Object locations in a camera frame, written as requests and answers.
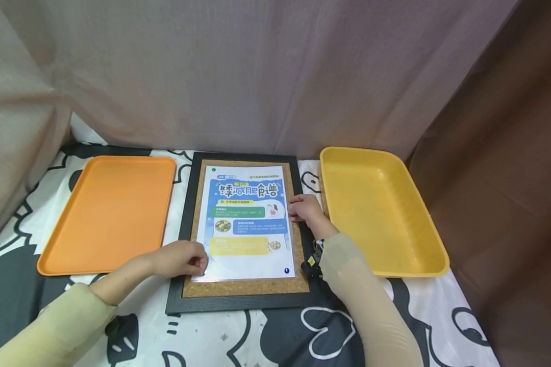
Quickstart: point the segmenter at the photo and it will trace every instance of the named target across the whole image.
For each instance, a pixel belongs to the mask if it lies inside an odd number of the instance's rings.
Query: hand
[[[324,215],[314,195],[296,195],[290,199],[288,214],[292,222],[306,221],[316,239],[328,239],[338,229]]]
[[[307,223],[314,222],[318,219],[325,218],[320,204],[314,195],[296,195],[290,199],[290,206],[288,206],[288,214],[292,222]]]
[[[166,278],[202,276],[208,266],[203,245],[192,241],[175,241],[144,256],[152,266],[152,273]]]

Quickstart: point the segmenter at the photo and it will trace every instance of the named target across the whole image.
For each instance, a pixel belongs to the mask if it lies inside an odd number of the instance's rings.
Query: beige sleeve
[[[77,283],[0,348],[0,366],[72,366],[102,336],[115,311]]]
[[[366,366],[422,366],[414,336],[349,236],[338,233],[325,240],[320,266],[356,324]]]

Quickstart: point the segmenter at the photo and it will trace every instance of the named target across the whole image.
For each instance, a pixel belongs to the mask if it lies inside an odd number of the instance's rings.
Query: printed flyer
[[[207,166],[197,240],[209,265],[194,282],[293,278],[281,166]]]

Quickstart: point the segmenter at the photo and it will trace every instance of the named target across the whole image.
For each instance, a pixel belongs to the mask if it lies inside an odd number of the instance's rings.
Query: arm
[[[363,342],[365,364],[422,366],[414,336],[356,244],[324,216],[314,196],[295,196],[289,212],[292,221],[305,220],[316,239],[325,239],[322,277],[353,317]]]
[[[130,259],[93,285],[76,283],[0,348],[0,366],[71,366],[97,343],[116,306],[151,275],[202,275],[204,247],[176,241]]]

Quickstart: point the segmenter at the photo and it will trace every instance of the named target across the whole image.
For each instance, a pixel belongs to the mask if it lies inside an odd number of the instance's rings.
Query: table
[[[178,239],[193,151],[75,144],[62,148],[0,234],[0,347],[76,282],[104,274],[42,277],[36,261],[83,167],[97,155],[171,157],[178,164],[164,244]],[[317,160],[299,161],[303,189],[320,200]],[[498,366],[453,273],[384,279],[418,341],[425,366]],[[150,278],[78,366],[361,366],[359,333],[340,302],[326,307],[164,313],[169,282]]]

